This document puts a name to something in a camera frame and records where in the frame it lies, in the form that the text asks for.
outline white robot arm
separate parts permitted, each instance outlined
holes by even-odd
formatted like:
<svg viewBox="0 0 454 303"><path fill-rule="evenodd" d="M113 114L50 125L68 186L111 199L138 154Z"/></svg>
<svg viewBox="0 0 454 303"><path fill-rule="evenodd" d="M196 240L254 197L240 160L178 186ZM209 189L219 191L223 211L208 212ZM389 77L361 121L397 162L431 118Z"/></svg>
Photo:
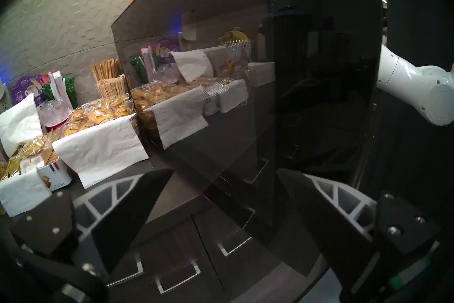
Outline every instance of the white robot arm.
<svg viewBox="0 0 454 303"><path fill-rule="evenodd" d="M429 122L454 120L454 76L437 66L415 67L381 45L377 86L412 105Z"/></svg>

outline tiled backsplash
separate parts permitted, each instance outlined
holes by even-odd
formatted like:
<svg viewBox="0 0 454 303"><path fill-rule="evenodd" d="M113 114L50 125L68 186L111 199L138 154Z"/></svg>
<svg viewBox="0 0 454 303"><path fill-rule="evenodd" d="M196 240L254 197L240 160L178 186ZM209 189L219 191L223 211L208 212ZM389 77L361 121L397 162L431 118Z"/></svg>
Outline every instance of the tiled backsplash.
<svg viewBox="0 0 454 303"><path fill-rule="evenodd" d="M13 0L0 17L0 78L60 70L80 103L98 94L90 64L117 56L111 25L128 0Z"/></svg>

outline french flag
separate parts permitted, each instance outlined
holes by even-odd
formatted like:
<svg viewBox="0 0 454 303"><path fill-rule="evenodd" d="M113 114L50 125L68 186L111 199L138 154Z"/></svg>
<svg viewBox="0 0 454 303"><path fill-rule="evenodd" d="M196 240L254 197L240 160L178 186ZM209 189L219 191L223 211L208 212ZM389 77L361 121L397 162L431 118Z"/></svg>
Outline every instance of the french flag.
<svg viewBox="0 0 454 303"><path fill-rule="evenodd" d="M60 170L60 168L58 167L57 163L50 163L49 166L50 166L50 169L52 170L52 172L55 173L55 170L54 170L54 167L52 167L52 165L54 165L54 167L57 169L57 170Z"/></svg>

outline cup of stirrers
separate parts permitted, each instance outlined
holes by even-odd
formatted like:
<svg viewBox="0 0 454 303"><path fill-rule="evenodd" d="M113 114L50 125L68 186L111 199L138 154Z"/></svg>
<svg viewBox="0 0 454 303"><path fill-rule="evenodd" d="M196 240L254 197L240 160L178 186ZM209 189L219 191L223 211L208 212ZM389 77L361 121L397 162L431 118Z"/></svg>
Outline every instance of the cup of stirrers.
<svg viewBox="0 0 454 303"><path fill-rule="evenodd" d="M90 65L96 83L103 79L118 77L119 59L109 59L98 64Z"/></svg>
<svg viewBox="0 0 454 303"><path fill-rule="evenodd" d="M125 95L128 92L129 77L124 74L117 78L102 79L96 83L96 89L100 97L110 98L111 96Z"/></svg>

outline cabinet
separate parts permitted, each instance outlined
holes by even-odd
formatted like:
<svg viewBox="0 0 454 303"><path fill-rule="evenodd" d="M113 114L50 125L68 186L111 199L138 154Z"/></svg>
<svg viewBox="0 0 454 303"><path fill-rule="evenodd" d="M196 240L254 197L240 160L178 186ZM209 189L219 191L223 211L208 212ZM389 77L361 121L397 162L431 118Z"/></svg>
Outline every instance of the cabinet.
<svg viewBox="0 0 454 303"><path fill-rule="evenodd" d="M192 218L133 248L108 287L110 303L228 302Z"/></svg>
<svg viewBox="0 0 454 303"><path fill-rule="evenodd" d="M230 300L281 263L217 207L197 214L194 221Z"/></svg>

